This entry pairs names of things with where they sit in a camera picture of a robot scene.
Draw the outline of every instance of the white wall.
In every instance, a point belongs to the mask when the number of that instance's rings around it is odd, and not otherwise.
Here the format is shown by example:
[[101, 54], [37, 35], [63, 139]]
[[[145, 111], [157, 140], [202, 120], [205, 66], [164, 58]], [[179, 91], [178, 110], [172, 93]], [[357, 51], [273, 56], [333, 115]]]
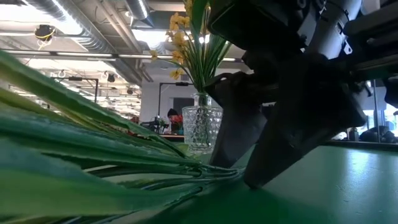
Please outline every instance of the white wall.
[[[141, 96], [141, 113], [139, 120], [150, 121], [157, 115], [159, 104], [159, 83], [143, 83]], [[176, 86], [162, 85], [162, 94], [160, 99], [160, 117], [166, 118], [167, 112], [173, 108], [173, 98], [189, 98], [196, 93], [193, 85]]]

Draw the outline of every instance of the ductwork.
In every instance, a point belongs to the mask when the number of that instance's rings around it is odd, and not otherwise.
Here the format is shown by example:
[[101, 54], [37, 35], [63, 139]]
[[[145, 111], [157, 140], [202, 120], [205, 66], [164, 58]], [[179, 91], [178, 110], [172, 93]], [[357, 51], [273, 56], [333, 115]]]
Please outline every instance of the ductwork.
[[[22, 0], [44, 14], [52, 16], [56, 25], [64, 34], [82, 35], [85, 38], [73, 39], [89, 52], [116, 53], [112, 45], [103, 37], [99, 30], [82, 13], [71, 0]], [[121, 59], [106, 62], [114, 67], [129, 83], [141, 84], [142, 78]]]
[[139, 19], [150, 27], [155, 27], [149, 16], [150, 10], [145, 0], [125, 0], [126, 6], [135, 19]]

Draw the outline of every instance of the glass vase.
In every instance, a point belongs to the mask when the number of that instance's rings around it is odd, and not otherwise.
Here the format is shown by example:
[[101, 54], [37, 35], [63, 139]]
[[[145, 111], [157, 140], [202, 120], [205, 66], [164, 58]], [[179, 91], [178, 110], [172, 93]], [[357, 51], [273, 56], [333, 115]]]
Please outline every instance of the glass vase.
[[182, 109], [185, 143], [192, 154], [212, 153], [223, 109], [212, 107], [211, 98], [206, 93], [196, 93], [193, 98], [194, 106]]

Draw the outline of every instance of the green tabletop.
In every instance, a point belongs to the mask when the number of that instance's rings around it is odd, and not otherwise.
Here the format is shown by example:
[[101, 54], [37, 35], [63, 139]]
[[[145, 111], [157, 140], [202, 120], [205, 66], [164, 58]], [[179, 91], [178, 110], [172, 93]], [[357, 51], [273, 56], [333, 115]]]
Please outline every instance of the green tabletop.
[[261, 190], [240, 180], [118, 223], [398, 223], [398, 153], [321, 146]]

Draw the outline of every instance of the office desk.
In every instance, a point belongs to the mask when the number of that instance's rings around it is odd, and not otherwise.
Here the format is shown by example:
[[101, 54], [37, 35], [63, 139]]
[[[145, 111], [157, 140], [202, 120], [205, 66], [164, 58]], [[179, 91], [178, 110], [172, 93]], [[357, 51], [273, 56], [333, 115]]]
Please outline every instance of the office desk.
[[239, 180], [117, 223], [398, 223], [398, 152], [320, 146], [261, 190]]

